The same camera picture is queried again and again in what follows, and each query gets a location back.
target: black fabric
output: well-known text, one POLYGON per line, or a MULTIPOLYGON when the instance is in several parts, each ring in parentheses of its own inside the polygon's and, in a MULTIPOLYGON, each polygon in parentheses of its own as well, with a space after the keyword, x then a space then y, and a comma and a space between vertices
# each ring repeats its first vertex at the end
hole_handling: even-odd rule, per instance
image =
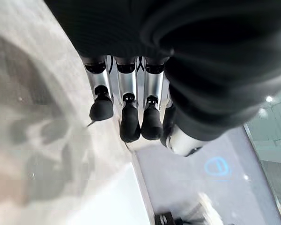
POLYGON ((188 135, 212 140, 281 90, 281 0, 51 0, 80 55, 171 56, 188 135))

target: white surface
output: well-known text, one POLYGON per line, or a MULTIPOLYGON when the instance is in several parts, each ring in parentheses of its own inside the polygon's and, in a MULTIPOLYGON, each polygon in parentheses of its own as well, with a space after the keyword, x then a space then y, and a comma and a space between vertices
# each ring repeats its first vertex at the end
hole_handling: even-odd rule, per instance
POLYGON ((132 164, 82 205, 66 225, 150 225, 132 164))

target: black sleeve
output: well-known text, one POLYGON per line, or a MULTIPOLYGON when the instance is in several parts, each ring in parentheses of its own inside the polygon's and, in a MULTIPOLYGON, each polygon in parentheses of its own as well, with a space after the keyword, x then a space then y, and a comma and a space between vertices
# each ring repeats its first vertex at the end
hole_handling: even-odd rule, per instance
POLYGON ((175 1, 141 35, 172 55, 165 73, 176 123, 196 139, 240 126, 281 90, 281 0, 175 1))

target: robotic hand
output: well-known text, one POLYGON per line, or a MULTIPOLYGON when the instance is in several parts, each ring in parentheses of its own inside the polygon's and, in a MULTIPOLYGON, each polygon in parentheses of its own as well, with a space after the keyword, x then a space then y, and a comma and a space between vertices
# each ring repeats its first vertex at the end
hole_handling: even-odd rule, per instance
POLYGON ((281 0, 46 3, 85 65, 96 121, 113 116, 105 56, 115 57, 125 142, 142 134, 188 156, 245 123, 281 90, 281 0), (141 127, 137 56, 146 58, 141 127), (170 87, 161 125, 163 74, 170 87))

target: glass railing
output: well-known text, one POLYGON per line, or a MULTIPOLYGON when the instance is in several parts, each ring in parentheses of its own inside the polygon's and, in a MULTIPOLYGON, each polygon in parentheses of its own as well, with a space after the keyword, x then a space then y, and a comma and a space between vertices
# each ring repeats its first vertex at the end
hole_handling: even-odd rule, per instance
POLYGON ((245 128, 281 207, 281 92, 266 97, 245 128))

